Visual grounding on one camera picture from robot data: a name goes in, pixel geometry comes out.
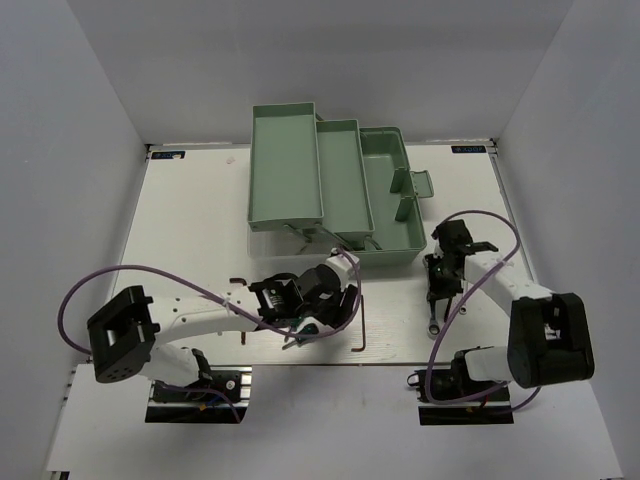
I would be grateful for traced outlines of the large ratchet wrench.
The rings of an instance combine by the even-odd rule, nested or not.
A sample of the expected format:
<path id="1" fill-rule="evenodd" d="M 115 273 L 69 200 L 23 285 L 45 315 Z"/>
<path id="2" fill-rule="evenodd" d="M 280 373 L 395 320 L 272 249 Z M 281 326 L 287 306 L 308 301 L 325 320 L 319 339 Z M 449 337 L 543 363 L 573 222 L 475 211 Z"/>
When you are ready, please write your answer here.
<path id="1" fill-rule="evenodd" d="M 427 335 L 431 340 L 435 340 L 440 334 L 440 323 L 437 319 L 437 301 L 436 300 L 428 300 L 429 307 L 429 321 L 427 326 Z"/>

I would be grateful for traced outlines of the green plastic toolbox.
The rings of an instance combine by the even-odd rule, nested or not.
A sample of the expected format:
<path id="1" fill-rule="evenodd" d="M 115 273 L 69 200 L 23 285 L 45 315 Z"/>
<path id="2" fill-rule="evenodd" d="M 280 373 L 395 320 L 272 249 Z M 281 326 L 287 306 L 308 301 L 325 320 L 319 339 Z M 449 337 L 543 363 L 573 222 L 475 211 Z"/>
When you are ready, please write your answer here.
<path id="1" fill-rule="evenodd" d="M 434 195 L 401 130 L 327 120 L 312 102 L 252 111 L 247 223 L 254 259 L 319 256 L 337 244 L 365 266 L 411 263 L 427 246 Z"/>

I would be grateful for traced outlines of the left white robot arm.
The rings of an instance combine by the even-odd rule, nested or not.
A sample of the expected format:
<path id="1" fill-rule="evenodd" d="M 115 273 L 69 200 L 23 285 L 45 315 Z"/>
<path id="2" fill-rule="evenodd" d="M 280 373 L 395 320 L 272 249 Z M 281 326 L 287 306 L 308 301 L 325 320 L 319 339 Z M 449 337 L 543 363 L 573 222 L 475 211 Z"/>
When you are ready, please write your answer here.
<path id="1" fill-rule="evenodd" d="M 177 341 L 226 332 L 272 331 L 304 344 L 343 330 L 360 301 L 357 261 L 333 256 L 300 275 L 283 273 L 226 294 L 153 298 L 127 287 L 87 322 L 95 378 L 143 375 L 199 399 L 211 387 L 206 356 Z"/>

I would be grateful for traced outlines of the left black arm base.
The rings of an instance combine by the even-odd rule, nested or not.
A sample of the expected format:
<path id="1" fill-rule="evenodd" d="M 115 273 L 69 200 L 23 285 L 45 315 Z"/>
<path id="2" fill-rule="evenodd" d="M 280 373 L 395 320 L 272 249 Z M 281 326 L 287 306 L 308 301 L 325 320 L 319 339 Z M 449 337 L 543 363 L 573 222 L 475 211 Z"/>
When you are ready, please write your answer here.
<path id="1" fill-rule="evenodd" d="M 153 382 L 145 414 L 149 424 L 240 423 L 248 410 L 251 367 L 214 367 L 213 380 L 197 392 L 182 392 Z"/>

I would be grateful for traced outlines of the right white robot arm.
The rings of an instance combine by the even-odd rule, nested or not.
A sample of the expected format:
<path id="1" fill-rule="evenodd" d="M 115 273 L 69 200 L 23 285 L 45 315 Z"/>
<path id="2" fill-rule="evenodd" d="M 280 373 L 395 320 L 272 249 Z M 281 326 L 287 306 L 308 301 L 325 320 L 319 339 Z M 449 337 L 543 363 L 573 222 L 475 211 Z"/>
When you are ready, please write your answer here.
<path id="1" fill-rule="evenodd" d="M 437 400 L 476 399 L 510 382 L 528 389 L 593 377 L 586 309 L 577 294 L 555 293 L 520 276 L 495 245 L 474 241 L 461 219 L 442 222 L 432 237 L 436 247 L 423 260 L 429 335 L 439 339 L 444 330 L 438 304 L 449 319 L 457 310 L 454 299 L 465 301 L 473 291 L 483 292 L 509 319 L 505 345 L 458 351 L 449 369 L 426 383 Z"/>

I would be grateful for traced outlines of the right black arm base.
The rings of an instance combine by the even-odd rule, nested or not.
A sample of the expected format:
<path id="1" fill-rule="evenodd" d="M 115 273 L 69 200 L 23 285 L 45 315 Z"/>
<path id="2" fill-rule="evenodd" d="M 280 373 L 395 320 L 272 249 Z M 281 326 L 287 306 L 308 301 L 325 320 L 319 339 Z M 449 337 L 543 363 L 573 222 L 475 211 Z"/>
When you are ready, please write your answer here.
<path id="1" fill-rule="evenodd" d="M 407 377 L 407 386 L 417 393 L 418 417 L 421 426 L 485 426 L 514 423 L 510 392 L 507 387 L 472 402 L 435 405 L 426 395 L 426 370 L 415 370 Z M 435 369 L 431 380 L 432 396 L 453 400 L 462 396 L 450 369 Z"/>

